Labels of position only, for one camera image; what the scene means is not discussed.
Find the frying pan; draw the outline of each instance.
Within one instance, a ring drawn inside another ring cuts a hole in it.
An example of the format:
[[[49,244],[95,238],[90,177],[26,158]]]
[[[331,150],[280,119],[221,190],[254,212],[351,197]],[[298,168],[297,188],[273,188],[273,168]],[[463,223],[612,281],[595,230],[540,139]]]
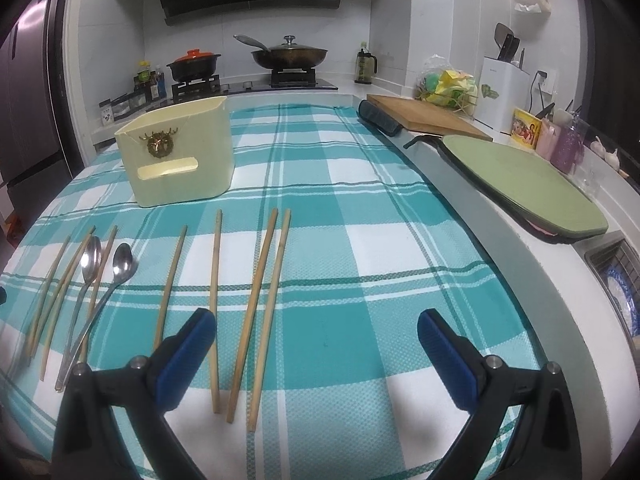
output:
[[[326,50],[323,48],[294,43],[295,36],[285,36],[286,43],[271,48],[264,46],[254,38],[241,34],[235,34],[234,38],[240,43],[259,48],[260,50],[254,50],[251,54],[254,56],[254,61],[267,70],[313,68],[322,63],[326,57]]]

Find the wooden cutting board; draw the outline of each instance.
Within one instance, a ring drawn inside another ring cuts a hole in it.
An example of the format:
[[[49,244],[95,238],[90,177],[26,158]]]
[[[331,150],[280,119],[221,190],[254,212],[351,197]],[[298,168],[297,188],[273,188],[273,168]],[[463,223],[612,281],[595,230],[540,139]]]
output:
[[[453,112],[431,103],[373,94],[367,95],[367,100],[385,111],[407,130],[441,136],[456,134],[493,140]]]

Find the dish rack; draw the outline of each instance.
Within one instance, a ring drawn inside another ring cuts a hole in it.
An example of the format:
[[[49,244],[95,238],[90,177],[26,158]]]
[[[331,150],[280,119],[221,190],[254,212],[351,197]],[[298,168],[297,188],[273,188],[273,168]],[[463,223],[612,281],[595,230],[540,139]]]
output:
[[[574,245],[578,252],[580,252],[580,243]],[[607,273],[609,268],[613,267],[626,278],[636,310],[638,310],[638,306],[640,306],[640,258],[638,253],[629,245],[620,231],[603,235],[596,246],[585,249],[583,254],[584,261],[597,277],[618,316],[631,348],[631,353],[634,356],[636,373],[640,380],[640,336],[633,337],[622,313],[622,306],[615,300],[607,286]]]

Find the stove burner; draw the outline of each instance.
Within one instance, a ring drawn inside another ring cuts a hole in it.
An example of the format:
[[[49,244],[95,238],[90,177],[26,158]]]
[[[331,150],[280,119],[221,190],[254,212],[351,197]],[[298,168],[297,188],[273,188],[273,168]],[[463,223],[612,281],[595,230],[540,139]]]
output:
[[[220,95],[220,76],[215,74],[208,79],[176,83],[171,86],[171,90],[174,94],[174,103],[214,97]]]
[[[287,70],[271,71],[272,88],[286,88],[289,86],[316,86],[316,69],[307,68],[294,72]]]

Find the refrigerator door handle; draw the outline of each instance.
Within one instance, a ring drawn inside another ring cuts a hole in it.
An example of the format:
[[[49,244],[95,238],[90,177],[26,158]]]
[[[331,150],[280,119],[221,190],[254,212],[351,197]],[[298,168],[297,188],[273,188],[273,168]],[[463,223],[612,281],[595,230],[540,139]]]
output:
[[[14,42],[11,47],[11,59],[15,59],[15,43],[18,41],[18,24],[14,27]]]

